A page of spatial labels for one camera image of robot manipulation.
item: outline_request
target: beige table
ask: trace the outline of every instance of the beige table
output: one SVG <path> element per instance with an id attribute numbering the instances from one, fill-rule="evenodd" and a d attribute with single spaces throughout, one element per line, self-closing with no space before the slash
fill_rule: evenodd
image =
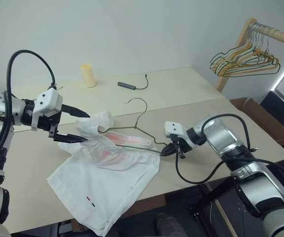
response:
<path id="1" fill-rule="evenodd" d="M 203 77 L 191 67 L 148 72 L 149 86 L 145 90 L 129 90 L 117 86 L 118 81 L 138 87 L 145 86 L 144 73 L 97 78 L 97 86 L 88 88 L 84 81 L 61 82 L 56 79 L 59 94 L 63 103 L 77 107 L 89 114 L 108 110 L 113 116 L 141 112 L 144 106 L 124 104 L 134 97 L 143 97 L 148 102 L 148 110 L 157 110 L 202 101 L 223 99 L 224 96 L 215 90 Z M 13 88 L 18 98 L 33 99 L 47 90 L 48 84 L 29 85 Z M 75 117 L 63 113 L 60 124 L 74 122 Z M 15 131 L 30 130 L 30 127 L 19 126 Z"/>
<path id="2" fill-rule="evenodd" d="M 227 99 L 216 99 L 189 105 L 148 111 L 140 119 L 139 126 L 154 134 L 159 141 L 169 142 L 163 135 L 163 123 L 175 121 L 185 127 L 191 127 L 207 114 L 234 113 L 240 115 L 248 126 L 252 147 L 258 158 L 270 161 L 284 159 L 284 149 L 248 116 L 238 111 Z M 116 117 L 116 126 L 134 125 L 139 114 Z M 245 136 L 240 122 L 234 118 L 225 118 L 225 123 L 243 140 Z M 61 133 L 76 134 L 73 124 L 59 127 Z M 135 130 L 119 131 L 129 135 L 145 137 Z M 10 191 L 10 212 L 5 226 L 11 233 L 31 229 L 72 218 L 58 197 L 47 184 L 47 177 L 70 155 L 58 149 L 58 144 L 49 139 L 44 131 L 17 132 L 12 140 L 5 165 L 6 179 L 4 188 Z M 213 150 L 204 144 L 186 153 L 187 158 L 180 161 L 180 172 L 188 179 L 204 179 L 220 162 Z M 160 171 L 147 186 L 139 199 L 175 191 L 190 186 L 176 174 L 175 156 L 161 159 Z M 213 179 L 229 175 L 226 166 L 213 176 Z"/>

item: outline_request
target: wire hanger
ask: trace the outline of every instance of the wire hanger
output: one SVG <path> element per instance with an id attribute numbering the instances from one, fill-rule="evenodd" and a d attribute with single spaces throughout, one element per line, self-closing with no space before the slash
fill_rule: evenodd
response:
<path id="1" fill-rule="evenodd" d="M 158 144 L 158 145 L 165 145 L 165 146 L 167 146 L 167 144 L 164 143 L 164 142 L 157 142 L 157 141 L 156 141 L 156 137 L 154 137 L 153 135 L 149 134 L 148 132 L 145 132 L 144 130 L 142 130 L 141 128 L 139 128 L 139 127 L 137 126 L 138 120 L 140 119 L 140 117 L 142 117 L 142 116 L 146 113 L 148 106 L 147 106 L 146 101 L 145 101 L 144 99 L 142 99 L 142 98 L 133 98 L 133 99 L 130 99 L 129 101 L 125 102 L 125 104 L 128 104 L 128 103 L 130 103 L 132 100 L 135 100 L 135 99 L 142 100 L 142 101 L 145 103 L 146 108 L 145 108 L 144 112 L 143 112 L 142 114 L 140 114 L 140 116 L 137 117 L 134 126 L 130 126 L 130 127 L 110 127 L 110 128 L 108 128 L 107 130 L 105 130 L 105 131 L 99 131 L 99 130 L 98 130 L 98 132 L 99 132 L 99 133 L 106 133 L 106 132 L 108 132 L 109 130 L 115 130 L 115 129 L 131 129 L 131 128 L 133 128 L 133 129 L 137 129 L 137 130 L 143 132 L 144 134 L 146 134 L 146 135 L 152 137 L 152 139 L 154 140 L 154 143 L 156 143 L 156 144 Z M 117 146 L 119 146 L 119 147 L 137 148 L 137 149 L 141 149 L 141 150 L 147 150 L 147 151 L 152 151 L 152 152 L 160 153 L 160 152 L 158 152 L 158 151 L 154 151 L 154 150 L 150 150 L 150 149 L 145 149 L 145 148 L 140 148 L 140 147 L 131 147 L 131 146 L 124 146 L 124 145 L 117 145 Z"/>
<path id="2" fill-rule="evenodd" d="M 218 53 L 210 60 L 210 68 L 219 77 L 245 77 L 276 74 L 280 70 L 278 58 L 269 53 L 269 37 L 267 47 L 264 45 L 264 34 L 274 30 L 268 26 L 250 24 L 245 44 L 230 49 L 227 53 Z M 276 69 L 273 73 L 257 73 Z"/>

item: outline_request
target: black shoe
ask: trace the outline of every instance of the black shoe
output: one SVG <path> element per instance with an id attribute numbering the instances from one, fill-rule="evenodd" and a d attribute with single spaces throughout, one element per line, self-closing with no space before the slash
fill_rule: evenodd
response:
<path id="1" fill-rule="evenodd" d="M 159 213 L 155 219 L 156 231 L 160 236 L 188 237 L 179 222 L 166 213 Z"/>

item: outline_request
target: wooden clothing rack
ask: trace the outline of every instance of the wooden clothing rack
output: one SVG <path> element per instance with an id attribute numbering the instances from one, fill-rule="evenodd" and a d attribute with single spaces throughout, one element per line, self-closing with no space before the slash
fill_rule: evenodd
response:
<path id="1" fill-rule="evenodd" d="M 241 32 L 241 35 L 239 37 L 239 40 L 237 41 L 236 47 L 240 47 L 240 46 L 242 46 L 246 43 L 246 40 L 248 38 L 249 26 L 253 23 L 257 23 L 257 20 L 254 19 L 254 18 L 250 18 L 249 20 L 246 21 L 246 23 L 243 27 L 243 30 Z M 267 29 L 264 30 L 264 28 L 262 28 L 262 27 L 256 27 L 255 29 L 253 29 L 253 31 L 259 32 L 263 35 L 269 36 L 273 39 L 279 40 L 279 41 L 284 43 L 284 32 L 277 31 L 274 28 L 272 28 L 270 30 L 267 30 Z M 218 83 L 217 83 L 216 89 L 218 91 L 222 92 L 222 90 L 224 89 L 228 79 L 229 78 L 225 78 L 225 77 L 220 78 Z"/>

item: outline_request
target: black cable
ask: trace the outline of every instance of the black cable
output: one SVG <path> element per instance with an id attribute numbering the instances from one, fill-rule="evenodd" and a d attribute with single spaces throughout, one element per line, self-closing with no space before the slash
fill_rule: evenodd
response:
<path id="1" fill-rule="evenodd" d="M 245 131 L 245 136 L 246 136 L 246 142 L 247 142 L 247 149 L 250 151 L 250 139 L 249 139 L 249 134 L 248 134 L 248 129 L 247 129 L 247 126 L 246 126 L 246 123 L 245 121 L 238 115 L 235 115 L 235 114 L 221 114 L 221 115 L 216 115 L 216 116 L 213 116 L 211 118 L 209 118 L 208 120 L 206 120 L 203 125 L 202 125 L 202 128 L 201 128 L 201 134 L 203 136 L 205 136 L 204 134 L 204 127 L 206 126 L 206 124 L 208 122 L 210 122 L 211 120 L 214 120 L 216 118 L 220 118 L 220 117 L 235 117 L 237 118 L 239 121 L 241 121 L 242 125 L 243 125 L 243 128 L 244 128 L 244 131 Z M 222 160 L 221 162 L 219 162 L 216 167 L 212 170 L 212 172 L 207 176 L 207 178 L 205 178 L 204 180 L 202 181 L 198 181 L 198 182 L 193 182 L 193 181 L 190 181 L 190 180 L 187 180 L 186 178 L 184 178 L 180 172 L 179 172 L 179 168 L 178 168 L 178 160 L 179 160 L 179 154 L 178 154 L 178 146 L 176 145 L 176 171 L 177 171 L 177 174 L 179 175 L 179 177 L 184 180 L 185 182 L 187 183 L 190 183 L 190 184 L 196 184 L 196 185 L 199 185 L 199 184 L 203 184 L 205 182 L 207 182 L 214 174 L 215 172 L 217 171 L 217 169 L 223 164 L 225 163 L 224 160 Z M 257 159 L 257 158 L 253 158 L 253 159 L 249 159 L 249 158 L 232 158 L 232 159 L 228 159 L 226 160 L 226 162 L 231 162 L 231 161 L 247 161 L 247 162 L 253 162 L 253 161 L 257 161 L 257 162 L 262 162 L 262 163 L 266 163 L 266 164 L 271 164 L 271 165 L 274 165 L 276 166 L 279 170 L 281 170 L 283 173 L 284 173 L 284 167 L 277 164 L 277 163 L 274 163 L 272 161 L 268 161 L 268 160 L 264 160 L 264 159 Z"/>
<path id="2" fill-rule="evenodd" d="M 6 92 L 3 93 L 3 97 L 4 97 L 4 103 L 6 104 L 5 106 L 5 114 L 8 115 L 10 113 L 8 113 L 8 99 L 7 99 L 7 94 Z M 11 127 L 11 122 L 8 121 L 8 119 L 6 119 L 3 122 L 2 128 L 1 128 L 1 132 L 0 132 L 0 150 L 2 149 L 4 142 L 7 139 L 8 133 L 10 131 L 10 127 Z"/>
<path id="3" fill-rule="evenodd" d="M 8 79 L 10 80 L 10 77 L 11 77 L 11 69 L 12 69 L 12 64 L 13 64 L 13 61 L 14 59 L 21 53 L 29 53 L 29 54 L 32 54 L 34 56 L 36 56 L 37 58 L 39 58 L 44 64 L 45 66 L 47 67 L 49 73 L 51 74 L 51 77 L 52 77 L 52 83 L 51 85 L 49 86 L 49 88 L 54 88 L 56 90 L 56 85 L 55 85 L 55 77 L 54 77 L 54 73 L 52 71 L 52 69 L 50 68 L 50 66 L 48 65 L 48 63 L 41 57 L 39 56 L 37 53 L 33 52 L 33 51 L 30 51 L 30 50 L 27 50 L 27 49 L 22 49 L 22 50 L 19 50 L 19 51 L 16 51 L 10 58 L 9 62 L 8 62 L 8 69 L 7 69 L 7 85 L 8 85 Z"/>
<path id="4" fill-rule="evenodd" d="M 5 103 L 5 120 L 3 122 L 1 132 L 0 132 L 0 150 L 2 149 L 4 142 L 7 139 L 8 133 L 9 133 L 10 128 L 11 128 L 11 124 L 13 122 L 12 96 L 14 96 L 14 95 L 11 92 L 11 69 L 12 69 L 12 64 L 13 64 L 14 59 L 21 53 L 32 54 L 32 55 L 36 56 L 37 58 L 39 58 L 46 65 L 46 67 L 49 70 L 49 73 L 51 74 L 51 77 L 52 77 L 52 83 L 49 86 L 49 88 L 56 89 L 55 77 L 54 77 L 54 73 L 53 73 L 52 69 L 50 68 L 48 63 L 41 56 L 39 56 L 37 53 L 34 53 L 33 51 L 30 51 L 30 50 L 22 49 L 22 50 L 15 52 L 10 57 L 10 60 L 8 62 L 8 67 L 7 67 L 7 75 L 6 75 L 6 92 L 3 93 L 4 103 Z"/>
<path id="5" fill-rule="evenodd" d="M 179 172 L 179 168 L 178 168 L 178 160 L 179 160 L 179 155 L 178 155 L 178 148 L 176 146 L 176 171 L 177 171 L 177 174 L 179 175 L 179 177 L 189 183 L 189 184 L 196 184 L 196 185 L 199 185 L 199 184 L 204 184 L 206 183 L 207 181 L 210 180 L 210 178 L 216 173 L 217 169 L 222 165 L 224 164 L 225 162 L 232 162 L 232 161 L 247 161 L 247 162 L 253 162 L 253 161 L 257 161 L 257 162 L 262 162 L 262 163 L 266 163 L 266 164 L 271 164 L 271 165 L 275 165 L 277 168 L 279 168 L 283 173 L 284 173 L 284 167 L 277 164 L 277 163 L 274 163 L 272 161 L 269 161 L 269 160 L 265 160 L 265 159 L 257 159 L 257 158 L 253 158 L 253 159 L 249 159 L 249 158 L 231 158 L 231 159 L 228 159 L 228 160 L 222 160 L 221 162 L 219 162 L 215 168 L 212 170 L 212 172 L 202 181 L 197 181 L 197 182 L 194 182 L 194 181 L 190 181 L 190 180 L 187 180 L 186 178 L 184 178 L 180 172 Z"/>
<path id="6" fill-rule="evenodd" d="M 213 116 L 211 118 L 209 118 L 207 121 L 205 121 L 202 125 L 202 128 L 201 128 L 201 134 L 202 136 L 205 136 L 204 134 L 204 127 L 206 126 L 206 124 L 208 122 L 210 122 L 211 120 L 214 120 L 214 119 L 217 119 L 217 118 L 220 118 L 220 117 L 235 117 L 237 118 L 239 121 L 241 121 L 242 125 L 243 125 L 243 128 L 244 128 L 244 131 L 245 131 L 245 137 L 246 137 L 246 142 L 247 142 L 247 149 L 250 150 L 250 140 L 249 140 L 249 134 L 248 134 L 248 129 L 247 129 L 247 126 L 246 126 L 246 123 L 245 121 L 238 115 L 235 115 L 235 114 L 221 114 L 221 115 L 216 115 L 216 116 Z"/>
<path id="7" fill-rule="evenodd" d="M 143 87 L 143 88 L 136 88 L 136 90 L 144 90 L 144 89 L 146 89 L 146 88 L 148 87 L 147 74 L 145 74 L 145 79 L 146 79 L 146 82 L 147 82 L 146 86 L 145 86 L 145 87 Z"/>

